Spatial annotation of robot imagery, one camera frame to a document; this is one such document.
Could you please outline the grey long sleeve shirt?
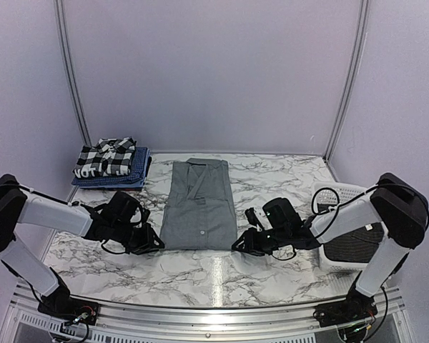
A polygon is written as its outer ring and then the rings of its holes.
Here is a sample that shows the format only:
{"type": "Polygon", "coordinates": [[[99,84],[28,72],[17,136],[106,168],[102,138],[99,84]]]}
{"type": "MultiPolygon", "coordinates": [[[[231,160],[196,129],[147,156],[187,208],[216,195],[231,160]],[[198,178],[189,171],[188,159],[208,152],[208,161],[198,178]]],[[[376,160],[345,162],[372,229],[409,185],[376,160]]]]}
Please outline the grey long sleeve shirt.
{"type": "Polygon", "coordinates": [[[160,239],[168,250],[231,250],[237,218],[227,161],[173,163],[160,239]]]}

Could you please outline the blue shirt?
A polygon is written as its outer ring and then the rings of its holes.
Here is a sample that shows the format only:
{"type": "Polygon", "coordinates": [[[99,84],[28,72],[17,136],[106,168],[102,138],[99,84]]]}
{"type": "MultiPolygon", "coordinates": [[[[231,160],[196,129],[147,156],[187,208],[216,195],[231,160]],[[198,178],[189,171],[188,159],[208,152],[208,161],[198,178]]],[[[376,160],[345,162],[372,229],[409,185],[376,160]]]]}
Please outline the blue shirt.
{"type": "Polygon", "coordinates": [[[88,179],[73,178],[71,184],[78,187],[105,187],[116,184],[134,184],[142,182],[146,177],[147,165],[149,164],[150,150],[147,147],[139,146],[135,149],[130,173],[125,176],[94,177],[88,179]]]}

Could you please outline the black white plaid shirt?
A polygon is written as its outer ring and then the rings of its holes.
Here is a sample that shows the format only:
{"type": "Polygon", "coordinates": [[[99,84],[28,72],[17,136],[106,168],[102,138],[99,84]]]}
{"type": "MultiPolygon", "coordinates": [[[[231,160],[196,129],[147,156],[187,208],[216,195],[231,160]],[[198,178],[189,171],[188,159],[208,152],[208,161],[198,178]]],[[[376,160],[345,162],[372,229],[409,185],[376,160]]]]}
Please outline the black white plaid shirt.
{"type": "Polygon", "coordinates": [[[131,137],[100,139],[95,146],[83,146],[73,174],[77,179],[129,175],[135,148],[131,137]]]}

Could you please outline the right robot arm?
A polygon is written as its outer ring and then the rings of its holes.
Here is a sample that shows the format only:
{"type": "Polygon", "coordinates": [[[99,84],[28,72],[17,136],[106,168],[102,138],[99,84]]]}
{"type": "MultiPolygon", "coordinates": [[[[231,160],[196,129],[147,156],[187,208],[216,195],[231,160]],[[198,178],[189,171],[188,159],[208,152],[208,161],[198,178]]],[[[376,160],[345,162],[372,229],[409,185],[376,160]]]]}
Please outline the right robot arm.
{"type": "Polygon", "coordinates": [[[354,320],[374,314],[376,292],[425,238],[428,200],[402,179],[386,173],[348,199],[334,186],[319,187],[311,205],[312,214],[302,219],[288,199],[269,201],[262,208],[269,229],[262,226],[253,209],[246,210],[251,227],[232,244],[232,250],[262,257],[286,246],[313,250],[337,240],[354,243],[366,255],[363,270],[346,298],[317,306],[315,316],[354,320]]]}

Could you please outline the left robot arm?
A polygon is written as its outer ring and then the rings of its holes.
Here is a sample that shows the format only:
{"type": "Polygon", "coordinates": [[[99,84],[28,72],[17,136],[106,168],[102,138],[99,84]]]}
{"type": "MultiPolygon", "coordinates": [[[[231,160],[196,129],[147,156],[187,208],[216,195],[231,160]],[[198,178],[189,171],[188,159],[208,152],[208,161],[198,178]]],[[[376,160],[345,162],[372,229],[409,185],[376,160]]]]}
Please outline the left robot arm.
{"type": "Polygon", "coordinates": [[[114,242],[122,247],[122,254],[142,255],[165,247],[148,217],[149,210],[124,192],[92,207],[51,197],[4,174],[0,177],[0,262],[36,292],[43,308],[69,318],[78,307],[69,287],[35,255],[22,238],[22,229],[63,232],[102,246],[114,242]]]}

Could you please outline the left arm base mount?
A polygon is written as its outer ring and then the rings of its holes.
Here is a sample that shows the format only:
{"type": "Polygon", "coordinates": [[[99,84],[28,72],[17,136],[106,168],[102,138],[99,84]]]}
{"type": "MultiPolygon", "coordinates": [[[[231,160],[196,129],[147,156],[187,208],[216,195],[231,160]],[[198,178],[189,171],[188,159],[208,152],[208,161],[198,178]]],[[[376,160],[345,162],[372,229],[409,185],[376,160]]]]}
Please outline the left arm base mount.
{"type": "Polygon", "coordinates": [[[99,312],[99,303],[73,298],[69,294],[53,293],[41,296],[38,311],[49,316],[63,319],[69,324],[95,325],[99,312]]]}

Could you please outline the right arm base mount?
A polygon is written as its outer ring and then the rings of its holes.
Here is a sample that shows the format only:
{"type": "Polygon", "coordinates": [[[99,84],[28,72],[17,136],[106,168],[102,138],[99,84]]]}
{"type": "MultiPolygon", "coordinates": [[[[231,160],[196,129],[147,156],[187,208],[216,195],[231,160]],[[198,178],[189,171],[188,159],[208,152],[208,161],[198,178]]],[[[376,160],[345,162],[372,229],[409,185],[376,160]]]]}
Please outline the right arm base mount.
{"type": "Polygon", "coordinates": [[[321,327],[329,327],[373,318],[377,313],[376,303],[372,297],[354,297],[317,305],[313,318],[321,327]]]}

